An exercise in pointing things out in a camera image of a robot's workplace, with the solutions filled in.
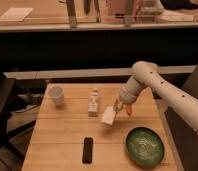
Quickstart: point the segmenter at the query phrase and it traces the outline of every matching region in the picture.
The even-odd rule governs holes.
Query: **green bowl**
[[[153,168],[164,157],[164,145],[160,137],[151,129],[132,129],[126,138],[126,148],[131,160],[143,168]]]

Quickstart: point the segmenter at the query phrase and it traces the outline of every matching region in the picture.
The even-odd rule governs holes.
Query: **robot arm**
[[[158,66],[137,62],[132,67],[132,76],[119,92],[119,100],[131,105],[143,89],[150,87],[171,106],[176,113],[198,134],[198,100],[164,80]]]

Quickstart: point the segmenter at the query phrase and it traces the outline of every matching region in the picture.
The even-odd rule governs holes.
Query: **small bottle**
[[[98,110],[99,110],[99,93],[98,93],[98,89],[94,88],[90,96],[90,101],[88,106],[88,116],[89,117],[98,116]]]

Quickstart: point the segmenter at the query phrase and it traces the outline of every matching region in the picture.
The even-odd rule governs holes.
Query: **bowl rim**
[[[130,137],[130,135],[131,135],[133,132],[135,132],[135,131],[137,131],[137,130],[141,130],[141,129],[142,129],[142,130],[147,130],[147,131],[151,132],[154,136],[156,136],[156,137],[158,138],[160,144],[161,144],[162,149],[163,149],[163,153],[162,153],[162,156],[161,156],[160,161],[159,161],[157,164],[154,164],[153,166],[143,166],[143,165],[140,165],[139,163],[136,162],[135,158],[133,157],[133,155],[130,154],[130,152],[129,152],[129,150],[128,150],[128,138]],[[129,131],[129,133],[127,134],[127,136],[126,136],[126,142],[125,142],[125,144],[126,144],[126,151],[127,151],[128,155],[129,155],[130,160],[131,160],[131,161],[134,161],[138,166],[140,166],[140,167],[142,167],[142,168],[154,168],[155,166],[157,166],[157,165],[163,160],[164,155],[165,155],[164,143],[163,143],[163,141],[161,140],[160,136],[159,136],[155,131],[153,131],[152,129],[147,128],[147,127],[136,127],[136,128],[131,129],[131,130]]]

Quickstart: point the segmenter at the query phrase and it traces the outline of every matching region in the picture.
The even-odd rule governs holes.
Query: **black chair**
[[[9,140],[34,126],[35,121],[7,132],[7,121],[12,116],[11,111],[21,110],[27,107],[24,100],[17,96],[15,82],[16,79],[8,79],[0,72],[0,149],[5,146],[23,161],[24,154],[10,143]]]
[[[198,99],[198,66],[186,80],[182,89]],[[172,108],[169,108],[165,115],[184,170],[198,171],[198,135]]]

